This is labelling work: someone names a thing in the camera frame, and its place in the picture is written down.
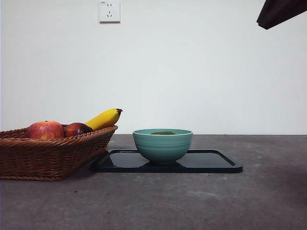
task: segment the bowl rim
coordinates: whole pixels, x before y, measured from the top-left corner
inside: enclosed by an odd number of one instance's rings
[[[138,131],[143,131],[143,130],[149,130],[149,129],[159,129],[159,130],[181,130],[181,131],[187,131],[188,133],[183,133],[183,134],[168,134],[168,135],[164,135],[164,134],[144,134],[144,133],[137,133]],[[186,130],[186,129],[180,129],[180,128],[144,128],[144,129],[138,129],[132,132],[133,134],[137,134],[137,135],[143,135],[143,136],[185,136],[185,135],[191,135],[193,134],[192,131],[190,130]]]

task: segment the wicker basket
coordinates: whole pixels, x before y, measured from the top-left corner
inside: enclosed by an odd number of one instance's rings
[[[59,181],[107,151],[117,126],[74,137],[25,138],[28,128],[0,132],[0,178]]]

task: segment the dark object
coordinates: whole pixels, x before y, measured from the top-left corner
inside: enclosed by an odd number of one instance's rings
[[[80,122],[71,123],[64,128],[64,136],[66,138],[90,132],[93,132],[93,129]]]
[[[151,135],[175,135],[175,133],[171,131],[161,131],[161,132],[154,132]]]
[[[172,164],[154,164],[137,150],[116,149],[92,163],[100,173],[239,173],[242,164],[220,150],[189,150]]]
[[[106,155],[106,147],[117,128],[45,140],[25,138],[28,128],[0,132],[0,178],[63,180],[100,154]]]
[[[305,11],[306,0],[266,0],[257,23],[267,30]]]

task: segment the tray rim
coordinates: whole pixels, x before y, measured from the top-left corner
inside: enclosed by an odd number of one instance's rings
[[[102,170],[103,167],[99,167],[99,162],[106,161],[110,155],[114,153],[121,153],[121,152],[132,152],[132,153],[138,153],[137,149],[112,149],[107,152],[104,156],[99,156],[91,163],[91,169],[94,170],[97,173],[240,173],[243,171],[243,165],[242,162],[232,156],[230,156],[228,153],[226,153],[223,150],[219,149],[189,149],[187,154],[189,153],[197,153],[200,151],[206,151],[206,152],[214,152],[218,155],[220,155],[224,160],[226,160],[228,163],[232,162],[234,165],[230,166],[213,166],[213,167],[196,167],[196,168],[188,168],[190,172],[174,172],[171,169],[169,171],[166,169],[166,172],[156,172],[155,168],[148,172],[140,172],[139,167],[105,167],[106,170]]]

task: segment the woven basket rim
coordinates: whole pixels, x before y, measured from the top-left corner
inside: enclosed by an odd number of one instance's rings
[[[19,128],[19,129],[14,129],[14,130],[7,130],[7,131],[1,131],[1,133],[5,132],[15,132],[19,130],[27,129],[26,128]],[[32,139],[32,138],[0,138],[0,142],[5,143],[5,142],[28,142],[32,144],[49,144],[49,143],[57,143],[57,144],[63,144],[63,143],[69,143],[69,142],[76,142],[76,141],[82,141],[84,139],[91,138],[91,136],[97,136],[97,135],[104,135],[105,133],[110,133],[118,129],[118,126],[110,126],[106,128],[102,128],[90,133],[83,133],[80,135],[72,136],[72,137],[66,137],[66,138],[56,138],[56,139]]]

